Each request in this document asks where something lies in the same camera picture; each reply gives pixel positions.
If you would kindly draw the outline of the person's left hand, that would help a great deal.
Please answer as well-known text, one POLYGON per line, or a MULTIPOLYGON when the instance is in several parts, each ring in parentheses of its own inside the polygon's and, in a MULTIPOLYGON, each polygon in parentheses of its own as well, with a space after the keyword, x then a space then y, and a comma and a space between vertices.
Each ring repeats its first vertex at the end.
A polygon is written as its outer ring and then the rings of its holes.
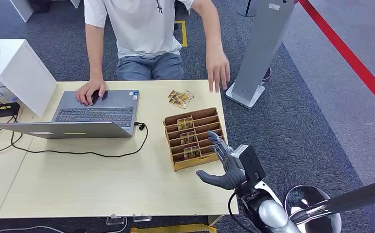
POLYGON ((230 81, 230 64, 222 45, 206 45, 205 61, 209 91, 219 93, 220 85, 226 90, 230 81))

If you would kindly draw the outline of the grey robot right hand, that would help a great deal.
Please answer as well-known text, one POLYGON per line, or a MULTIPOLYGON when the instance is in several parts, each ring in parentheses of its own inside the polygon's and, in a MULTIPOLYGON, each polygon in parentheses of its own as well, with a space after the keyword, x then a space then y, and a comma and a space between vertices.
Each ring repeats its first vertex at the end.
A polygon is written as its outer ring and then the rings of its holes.
POLYGON ((237 164, 236 158, 232 156, 234 151, 226 142, 212 131, 206 132, 208 140, 212 143, 211 148, 216 153, 223 165, 225 173, 221 176, 210 175, 203 170, 196 171, 199 179, 206 183, 225 190, 234 190, 246 181, 245 171, 237 164))

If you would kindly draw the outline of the person's right hand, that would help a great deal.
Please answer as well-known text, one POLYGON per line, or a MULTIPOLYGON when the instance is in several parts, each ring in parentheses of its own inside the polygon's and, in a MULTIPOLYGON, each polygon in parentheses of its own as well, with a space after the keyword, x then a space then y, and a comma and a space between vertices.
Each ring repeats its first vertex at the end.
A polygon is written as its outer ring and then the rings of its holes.
POLYGON ((84 105, 93 105, 94 93, 97 97, 103 97, 106 84, 102 77, 91 77, 90 80, 74 93, 75 99, 84 105))

